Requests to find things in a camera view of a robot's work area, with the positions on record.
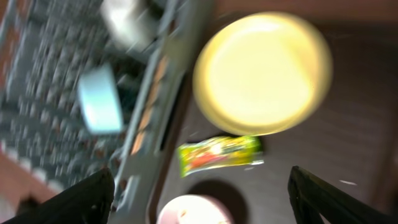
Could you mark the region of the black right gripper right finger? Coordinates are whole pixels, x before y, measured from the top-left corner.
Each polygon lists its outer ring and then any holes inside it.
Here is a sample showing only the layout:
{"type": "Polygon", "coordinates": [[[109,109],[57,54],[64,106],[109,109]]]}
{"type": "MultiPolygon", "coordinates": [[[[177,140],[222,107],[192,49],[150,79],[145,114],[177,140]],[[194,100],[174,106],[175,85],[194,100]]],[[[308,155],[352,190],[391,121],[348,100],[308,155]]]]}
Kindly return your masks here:
{"type": "Polygon", "coordinates": [[[397,223],[299,166],[290,171],[288,192],[297,223],[397,223]]]}

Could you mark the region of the green pandan cake wrapper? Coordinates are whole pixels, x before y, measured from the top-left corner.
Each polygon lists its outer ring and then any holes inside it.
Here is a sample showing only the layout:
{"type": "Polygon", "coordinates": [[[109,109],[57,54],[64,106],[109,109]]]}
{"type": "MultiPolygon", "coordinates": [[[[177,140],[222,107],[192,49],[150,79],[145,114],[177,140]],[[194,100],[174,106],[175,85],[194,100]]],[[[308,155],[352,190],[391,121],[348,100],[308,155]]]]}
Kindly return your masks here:
{"type": "Polygon", "coordinates": [[[180,176],[222,167],[258,165],[264,151],[256,136],[217,136],[178,147],[180,176]]]}

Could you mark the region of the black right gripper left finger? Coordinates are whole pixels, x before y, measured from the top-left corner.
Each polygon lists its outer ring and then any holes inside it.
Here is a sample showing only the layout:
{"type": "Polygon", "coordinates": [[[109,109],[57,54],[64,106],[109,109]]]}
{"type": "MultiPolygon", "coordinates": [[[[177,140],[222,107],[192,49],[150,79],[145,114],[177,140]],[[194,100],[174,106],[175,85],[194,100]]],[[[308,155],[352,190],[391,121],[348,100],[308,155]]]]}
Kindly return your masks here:
{"type": "Polygon", "coordinates": [[[104,168],[5,224],[107,224],[114,200],[114,178],[104,168]]]}

